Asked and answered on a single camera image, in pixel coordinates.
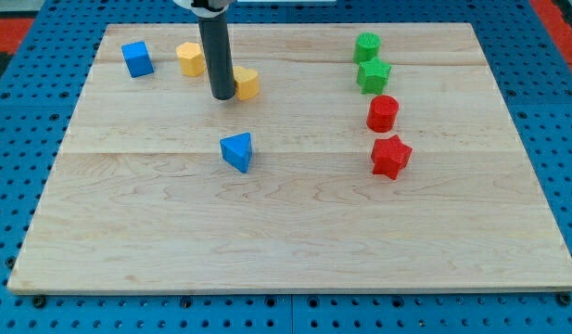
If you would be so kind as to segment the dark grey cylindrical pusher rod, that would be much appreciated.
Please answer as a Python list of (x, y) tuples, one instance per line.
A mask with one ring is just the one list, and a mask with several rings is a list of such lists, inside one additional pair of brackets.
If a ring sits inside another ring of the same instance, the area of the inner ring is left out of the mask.
[(214, 98), (229, 100), (235, 96), (235, 76), (226, 17), (198, 18), (210, 89)]

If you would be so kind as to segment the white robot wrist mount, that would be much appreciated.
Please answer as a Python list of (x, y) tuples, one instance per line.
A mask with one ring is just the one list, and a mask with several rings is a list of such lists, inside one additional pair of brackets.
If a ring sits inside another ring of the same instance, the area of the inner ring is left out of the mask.
[(230, 6), (230, 0), (173, 0), (173, 2), (204, 19), (215, 18)]

